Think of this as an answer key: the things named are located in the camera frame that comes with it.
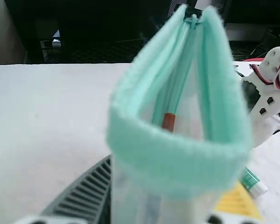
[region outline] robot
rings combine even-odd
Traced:
[[[254,147],[280,131],[280,46],[271,49],[252,73],[242,78],[254,135]]]

